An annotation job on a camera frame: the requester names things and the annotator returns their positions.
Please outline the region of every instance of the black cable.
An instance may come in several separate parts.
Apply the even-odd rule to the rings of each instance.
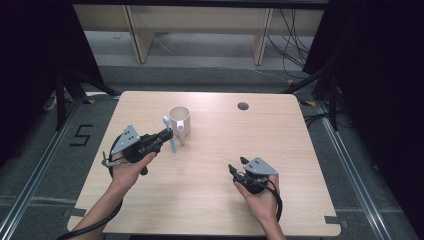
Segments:
[[[115,141],[113,142],[113,144],[112,144],[111,151],[109,153],[109,159],[112,159],[112,154],[111,154],[112,149],[115,147],[115,145],[118,142],[120,136],[121,135],[119,135],[115,139]],[[110,173],[110,176],[113,178],[112,168],[113,167],[109,168],[109,173]],[[97,222],[97,223],[95,223],[95,224],[93,224],[91,226],[88,226],[88,227],[85,227],[85,228],[82,228],[82,229],[79,229],[79,230],[76,230],[76,231],[72,231],[72,232],[63,234],[62,236],[59,236],[56,240],[63,240],[63,239],[69,239],[69,238],[73,238],[73,237],[76,237],[76,236],[80,236],[80,235],[86,234],[88,232],[91,232],[91,231],[93,231],[93,230],[95,230],[95,229],[97,229],[97,228],[99,228],[99,227],[101,227],[103,225],[106,225],[108,222],[110,222],[110,220],[112,220],[119,213],[119,211],[121,210],[121,207],[122,207],[122,202],[123,202],[123,200],[121,200],[121,202],[119,202],[118,206],[116,206],[116,208],[112,211],[112,213],[109,216],[107,216],[106,218],[104,218],[103,220],[101,220],[101,221],[99,221],[99,222]]]
[[[62,236],[58,237],[56,240],[64,240],[64,239],[80,236],[88,232],[91,232],[103,225],[106,225],[108,222],[110,222],[110,220],[112,220],[119,213],[119,211],[121,210],[121,207],[122,207],[122,201],[118,204],[118,206],[113,210],[113,212],[109,216],[107,216],[105,219],[101,220],[100,222],[97,222],[91,226],[88,226],[76,231],[63,234]]]
[[[293,35],[293,40],[296,44],[296,48],[297,48],[297,52],[299,54],[299,57],[302,61],[302,64],[305,65],[305,61],[306,58],[303,55],[302,51],[300,50],[300,46],[299,46],[299,42],[301,43],[299,37],[296,34],[296,24],[295,24],[295,20],[296,20],[296,9],[292,9],[292,31],[291,34]]]
[[[281,48],[279,48],[278,46],[277,46],[277,44],[275,44],[272,40],[271,40],[271,38],[269,37],[269,36],[267,36],[268,37],[268,40],[269,40],[269,42],[271,43],[271,45],[274,47],[274,49],[279,53],[279,54],[281,54],[283,57],[286,57],[286,58],[288,58],[290,61],[292,61],[294,64],[296,64],[297,66],[299,66],[299,67],[303,67],[303,65],[302,65],[302,63],[301,62],[299,62],[299,61],[297,61],[294,57],[292,57],[292,56],[290,56],[290,55],[288,55],[287,53],[285,53],[283,50],[281,50]]]
[[[253,177],[251,177],[251,176],[249,176],[249,175],[247,175],[247,174],[245,174],[243,172],[239,172],[238,174],[239,175],[242,175],[243,177],[247,177],[250,180],[253,180],[254,184],[259,185],[259,186],[263,187],[264,189],[266,189],[266,190],[268,190],[268,191],[270,191],[272,193],[272,195],[274,196],[275,200],[277,201],[276,218],[277,218],[277,221],[280,221],[281,213],[283,212],[283,200],[281,199],[281,196],[278,193],[277,187],[275,187],[275,184],[272,181],[267,180],[267,182],[270,182],[272,184],[272,186],[274,186],[274,189],[272,189],[272,188],[268,187],[267,185],[258,182],[257,179],[255,179],[255,178],[253,178]]]
[[[345,111],[344,110],[337,110],[336,111],[336,114],[342,114],[342,113],[345,113]],[[320,114],[316,114],[316,115],[304,116],[303,118],[305,118],[305,123],[307,123],[306,128],[309,128],[314,121],[316,121],[317,119],[320,119],[320,118],[325,118],[325,117],[330,117],[330,113],[329,112],[320,113]],[[340,126],[345,127],[345,128],[355,128],[354,126],[347,126],[347,125],[341,124],[340,122],[337,122],[337,124],[339,124]]]
[[[294,42],[295,42],[295,44],[296,44],[296,48],[297,48],[297,50],[298,50],[298,53],[299,53],[299,57],[300,57],[300,60],[301,60],[301,63],[300,62],[298,62],[297,60],[295,60],[295,61],[293,61],[293,60],[291,60],[291,59],[294,59],[293,57],[291,57],[290,56],[290,60],[292,61],[292,62],[294,62],[294,63],[296,63],[299,67],[301,67],[301,68],[304,68],[304,57],[303,57],[303,54],[301,53],[301,51],[299,50],[300,49],[300,47],[299,47],[299,45],[297,44],[297,40],[296,40],[296,38],[294,37],[294,35],[293,35],[293,30],[292,29],[295,29],[295,17],[296,17],[296,15],[295,15],[295,10],[292,10],[292,27],[290,27],[289,26],[289,24],[288,24],[288,22],[287,22],[287,20],[286,20],[286,17],[284,16],[284,13],[283,13],[283,11],[282,11],[282,9],[280,9],[280,14],[281,14],[281,16],[282,16],[282,18],[283,18],[283,20],[284,20],[284,23],[286,24],[286,27],[287,27],[287,30],[289,31],[289,39],[285,39],[286,40],[286,46],[285,46],[285,48],[284,48],[284,53],[285,53],[285,55],[283,55],[283,56],[289,56],[288,54],[286,54],[286,51],[287,51],[287,48],[288,48],[288,46],[289,46],[289,43],[290,43],[290,39],[291,38],[293,38],[293,40],[294,40]],[[285,59],[284,59],[284,57],[283,57],[283,69],[284,69],[284,71],[286,72],[286,74],[288,74],[290,77],[293,77],[293,78],[300,78],[300,77],[297,77],[297,76],[293,76],[293,75],[291,75],[291,74],[289,74],[288,72],[287,72],[287,70],[286,70],[286,66],[285,66]]]
[[[281,36],[286,42],[288,41],[288,39],[285,37],[285,36]],[[289,44],[292,46],[292,47],[295,47],[295,48],[299,48],[299,50],[300,51],[303,51],[303,52],[305,52],[305,53],[309,53],[309,49],[307,48],[307,47],[305,47],[305,45],[303,45],[304,46],[304,48],[301,48],[301,47],[298,47],[298,46],[296,46],[296,45],[294,45],[293,43],[291,43],[291,42],[289,42]]]

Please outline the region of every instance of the white mug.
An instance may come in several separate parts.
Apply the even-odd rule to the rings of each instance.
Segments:
[[[185,137],[190,133],[190,110],[183,106],[174,107],[169,112],[172,131],[180,139],[181,146],[185,145]]]

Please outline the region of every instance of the human hand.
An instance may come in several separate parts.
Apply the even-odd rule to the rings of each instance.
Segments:
[[[260,224],[276,221],[277,200],[270,191],[264,190],[259,194],[252,194],[239,182],[234,182],[234,185],[244,197],[250,212]],[[270,175],[267,185],[271,189],[276,188],[278,194],[280,193],[278,176]]]
[[[128,191],[137,182],[140,171],[150,162],[152,162],[155,157],[156,153],[151,152],[147,154],[142,160],[135,163],[130,163],[124,158],[122,152],[115,154],[112,156],[112,161],[116,160],[123,163],[112,168],[112,185],[117,185],[119,189]]]

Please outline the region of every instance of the metal bracket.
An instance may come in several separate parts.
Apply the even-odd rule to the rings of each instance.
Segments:
[[[124,129],[124,132],[122,133],[115,147],[112,149],[111,154],[115,155],[118,152],[121,152],[122,150],[130,147],[139,140],[140,136],[138,135],[137,131],[135,131],[133,125],[128,124],[127,128]]]
[[[243,165],[246,171],[259,175],[278,175],[278,171],[266,163],[262,158],[256,157]]]

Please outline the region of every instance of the gray floor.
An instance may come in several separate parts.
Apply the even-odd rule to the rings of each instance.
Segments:
[[[269,43],[262,66],[255,66],[246,36],[157,35],[147,62],[142,65],[136,62],[126,33],[87,32],[87,38],[105,83],[119,91],[275,93],[288,88],[288,80],[297,82],[307,76],[300,72],[299,66],[283,60]],[[282,37],[273,36],[272,39],[284,48]],[[302,41],[308,46],[312,38],[302,38]],[[295,48],[288,49],[288,52],[293,56],[297,54]],[[98,91],[90,86],[84,87],[87,92]],[[311,100],[312,89],[313,84],[299,90],[296,96],[301,101]],[[78,106],[11,239],[54,239],[67,231],[65,212],[72,209],[78,198],[117,101],[97,99],[93,104]],[[300,107],[305,116],[319,112],[314,106]],[[22,155],[9,159],[0,169],[0,218],[3,220],[55,134],[55,110],[46,112],[34,124],[21,148]],[[350,125],[348,116],[340,114],[337,120],[338,133],[392,239],[418,239],[384,179],[371,168],[373,160]],[[75,137],[81,125],[87,127],[80,133],[90,135],[90,138],[85,146],[72,146],[84,140]],[[309,134],[343,226],[340,236],[333,239],[378,239],[329,137],[325,121],[317,120],[311,124]],[[106,235],[106,239],[129,238],[128,235]],[[144,236],[143,239],[158,238]]]

